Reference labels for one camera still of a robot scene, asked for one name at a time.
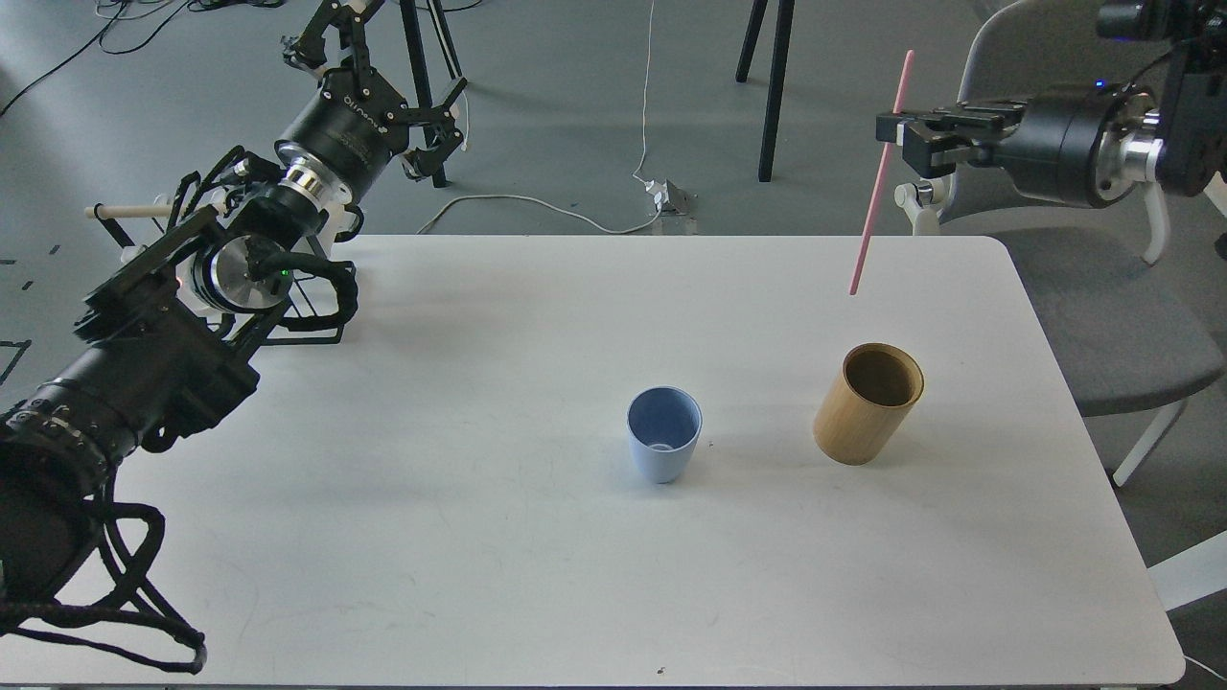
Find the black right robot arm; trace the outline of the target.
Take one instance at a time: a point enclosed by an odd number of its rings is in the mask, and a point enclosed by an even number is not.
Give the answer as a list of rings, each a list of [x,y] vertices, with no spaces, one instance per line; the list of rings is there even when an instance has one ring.
[[[897,201],[917,233],[937,211],[1022,204],[1107,207],[1144,193],[1145,262],[1169,244],[1166,196],[1196,196],[1225,174],[1222,1],[1015,1],[973,41],[957,101],[929,112],[880,114],[875,136],[897,146],[930,193]]]

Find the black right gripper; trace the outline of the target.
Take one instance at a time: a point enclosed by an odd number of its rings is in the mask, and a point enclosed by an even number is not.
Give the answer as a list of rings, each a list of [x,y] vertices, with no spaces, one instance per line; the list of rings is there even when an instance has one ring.
[[[925,129],[903,129],[908,124]],[[955,174],[962,165],[1000,166],[1021,196],[1106,207],[1155,180],[1156,99],[1118,83],[1058,83],[1028,102],[880,113],[875,140],[901,145],[902,160],[925,179]]]

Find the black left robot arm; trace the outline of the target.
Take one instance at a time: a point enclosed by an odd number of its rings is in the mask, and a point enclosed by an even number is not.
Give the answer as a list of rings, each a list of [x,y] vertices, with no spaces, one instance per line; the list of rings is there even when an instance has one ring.
[[[452,83],[432,99],[418,2],[402,1],[417,95],[409,103],[371,61],[364,29],[378,1],[324,1],[283,42],[317,90],[275,144],[275,160],[236,146],[180,180],[164,232],[135,247],[120,219],[94,206],[134,254],[87,293],[75,333],[83,354],[2,416],[2,634],[91,647],[157,669],[196,674],[205,636],[150,581],[164,517],[117,498],[135,451],[161,453],[218,426],[255,392],[252,359],[286,341],[337,343],[360,309],[351,262],[333,246],[364,223],[360,201],[391,162],[445,183],[464,142],[454,106],[466,79],[445,10],[426,2]]]

